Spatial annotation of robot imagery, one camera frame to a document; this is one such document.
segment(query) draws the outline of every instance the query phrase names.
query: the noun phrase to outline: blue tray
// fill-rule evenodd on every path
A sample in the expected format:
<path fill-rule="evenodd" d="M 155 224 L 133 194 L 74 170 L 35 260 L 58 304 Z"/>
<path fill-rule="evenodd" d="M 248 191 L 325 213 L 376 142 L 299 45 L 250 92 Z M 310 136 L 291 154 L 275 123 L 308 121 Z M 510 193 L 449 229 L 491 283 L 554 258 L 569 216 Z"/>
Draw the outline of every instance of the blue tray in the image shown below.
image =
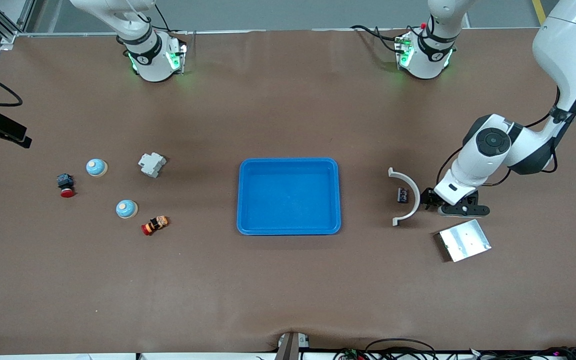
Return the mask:
<path fill-rule="evenodd" d="M 243 235 L 330 235 L 341 228 L 339 169 L 329 157 L 247 159 L 239 168 Z"/>

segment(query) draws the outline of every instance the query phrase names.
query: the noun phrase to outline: yellow stripe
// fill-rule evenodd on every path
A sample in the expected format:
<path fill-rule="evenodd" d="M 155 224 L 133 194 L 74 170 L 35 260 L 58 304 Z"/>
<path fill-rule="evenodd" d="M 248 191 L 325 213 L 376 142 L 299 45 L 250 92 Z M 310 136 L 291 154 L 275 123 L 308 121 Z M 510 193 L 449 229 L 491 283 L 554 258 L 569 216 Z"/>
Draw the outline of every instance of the yellow stripe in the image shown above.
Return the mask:
<path fill-rule="evenodd" d="M 534 12 L 537 14 L 539 24 L 542 25 L 544 21 L 546 21 L 546 13 L 544 12 L 544 7 L 542 6 L 542 0 L 532 0 L 532 7 L 534 7 Z"/>

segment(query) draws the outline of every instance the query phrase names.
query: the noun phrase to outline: orange and black toy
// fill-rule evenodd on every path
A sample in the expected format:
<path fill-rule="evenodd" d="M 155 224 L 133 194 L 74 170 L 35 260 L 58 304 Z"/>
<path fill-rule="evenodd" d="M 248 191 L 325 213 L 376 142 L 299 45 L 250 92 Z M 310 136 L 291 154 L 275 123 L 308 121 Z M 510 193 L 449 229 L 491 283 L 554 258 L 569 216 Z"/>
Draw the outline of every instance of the orange and black toy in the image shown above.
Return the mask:
<path fill-rule="evenodd" d="M 141 231 L 144 235 L 152 235 L 155 231 L 168 226 L 168 219 L 166 216 L 157 216 L 151 218 L 149 223 L 141 226 Z"/>

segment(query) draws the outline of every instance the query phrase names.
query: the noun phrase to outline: silver metal plate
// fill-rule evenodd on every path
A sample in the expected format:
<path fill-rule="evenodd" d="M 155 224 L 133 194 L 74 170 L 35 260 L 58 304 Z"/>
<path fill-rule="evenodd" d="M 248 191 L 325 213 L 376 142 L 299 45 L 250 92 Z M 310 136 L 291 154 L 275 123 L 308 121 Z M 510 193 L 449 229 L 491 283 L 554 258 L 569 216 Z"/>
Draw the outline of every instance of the silver metal plate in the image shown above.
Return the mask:
<path fill-rule="evenodd" d="M 439 231 L 439 237 L 453 262 L 459 262 L 459 260 L 491 249 L 476 219 Z"/>

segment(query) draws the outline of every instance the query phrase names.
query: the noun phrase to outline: black circular joint cap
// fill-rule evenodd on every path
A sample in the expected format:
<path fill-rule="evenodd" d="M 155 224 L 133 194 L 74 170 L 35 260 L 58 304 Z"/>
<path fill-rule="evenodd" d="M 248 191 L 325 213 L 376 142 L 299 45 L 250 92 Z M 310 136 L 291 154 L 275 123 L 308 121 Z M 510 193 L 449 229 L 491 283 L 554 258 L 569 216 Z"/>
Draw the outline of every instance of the black circular joint cap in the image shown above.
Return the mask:
<path fill-rule="evenodd" d="M 510 149 L 510 136 L 494 127 L 483 129 L 477 134 L 477 148 L 487 157 L 502 155 Z"/>

